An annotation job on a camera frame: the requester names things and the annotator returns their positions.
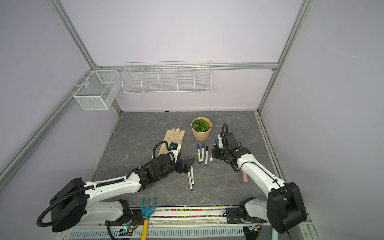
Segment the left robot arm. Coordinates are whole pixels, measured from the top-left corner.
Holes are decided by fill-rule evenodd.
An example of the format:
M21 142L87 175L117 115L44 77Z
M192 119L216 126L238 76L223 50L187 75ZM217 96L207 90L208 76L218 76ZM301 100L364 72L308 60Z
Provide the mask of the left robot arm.
M37 226L51 227L54 233L59 233L83 222L121 222L131 214L128 202L106 200L152 188L173 172L187 174L195 160L181 159L180 150L181 144L161 141L154 146L148 163L125 176L96 182L72 179L51 198L50 205L39 215Z

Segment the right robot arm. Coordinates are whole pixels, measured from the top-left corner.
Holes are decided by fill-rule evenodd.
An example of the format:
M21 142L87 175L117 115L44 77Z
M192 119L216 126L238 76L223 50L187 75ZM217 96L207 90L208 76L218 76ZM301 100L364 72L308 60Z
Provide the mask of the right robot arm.
M266 201L254 197L243 200L236 213L226 214L228 217L241 219L245 223L251 223L253 219L264 220L279 234L287 233L308 219L298 185L278 178L257 161L251 151L229 132L227 123L222 126L212 156L229 164L235 172L246 173L267 197Z

